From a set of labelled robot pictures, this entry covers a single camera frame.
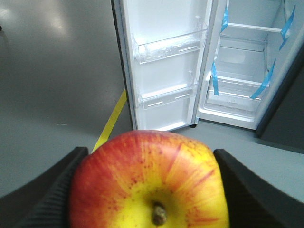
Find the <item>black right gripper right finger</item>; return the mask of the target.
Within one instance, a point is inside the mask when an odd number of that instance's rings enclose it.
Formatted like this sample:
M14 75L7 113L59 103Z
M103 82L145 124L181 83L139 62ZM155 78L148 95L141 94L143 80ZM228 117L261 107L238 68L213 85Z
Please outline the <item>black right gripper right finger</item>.
M232 228L302 228L304 204L216 149Z

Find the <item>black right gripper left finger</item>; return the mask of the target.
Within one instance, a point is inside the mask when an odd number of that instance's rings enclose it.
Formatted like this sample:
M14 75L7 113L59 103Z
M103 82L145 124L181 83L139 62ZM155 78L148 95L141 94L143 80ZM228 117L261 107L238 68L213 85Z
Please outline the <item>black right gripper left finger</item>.
M1 197L2 228L67 228L71 180L86 147L76 147L44 173Z

